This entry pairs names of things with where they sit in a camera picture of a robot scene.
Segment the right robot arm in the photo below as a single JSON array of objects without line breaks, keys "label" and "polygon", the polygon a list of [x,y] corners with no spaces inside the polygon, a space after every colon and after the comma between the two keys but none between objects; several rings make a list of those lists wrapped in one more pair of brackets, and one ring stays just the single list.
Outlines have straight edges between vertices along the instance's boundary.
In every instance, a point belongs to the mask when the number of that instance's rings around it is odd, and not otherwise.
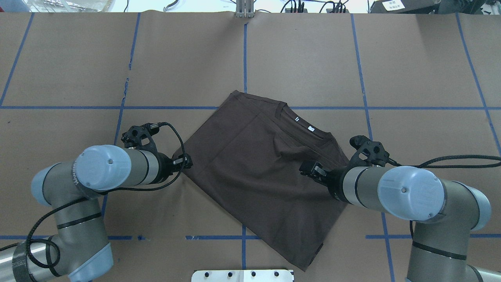
[{"label": "right robot arm", "polygon": [[500,272],[467,263],[472,231],[490,220],[488,198],[476,188],[412,166],[344,166],[324,170],[306,161],[302,175],[336,200],[415,223],[407,282],[499,282]]}]

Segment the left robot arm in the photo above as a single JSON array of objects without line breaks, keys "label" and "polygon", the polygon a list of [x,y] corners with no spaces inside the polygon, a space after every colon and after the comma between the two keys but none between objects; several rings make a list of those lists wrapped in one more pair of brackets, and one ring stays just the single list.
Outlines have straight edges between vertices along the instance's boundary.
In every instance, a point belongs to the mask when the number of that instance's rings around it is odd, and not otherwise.
[{"label": "left robot arm", "polygon": [[32,179],[32,195],[52,211],[25,240],[1,248],[1,281],[47,282],[67,276],[72,282],[89,282],[104,275],[114,259],[99,198],[162,183],[192,165],[186,153],[170,159],[158,152],[102,145],[41,170]]}]

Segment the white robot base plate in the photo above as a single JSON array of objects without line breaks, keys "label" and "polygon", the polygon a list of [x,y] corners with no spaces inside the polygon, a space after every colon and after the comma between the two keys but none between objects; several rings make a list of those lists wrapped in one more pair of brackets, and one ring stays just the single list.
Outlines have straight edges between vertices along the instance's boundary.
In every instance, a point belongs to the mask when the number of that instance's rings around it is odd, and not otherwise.
[{"label": "white robot base plate", "polygon": [[192,282],[294,282],[294,271],[286,269],[195,271]]}]

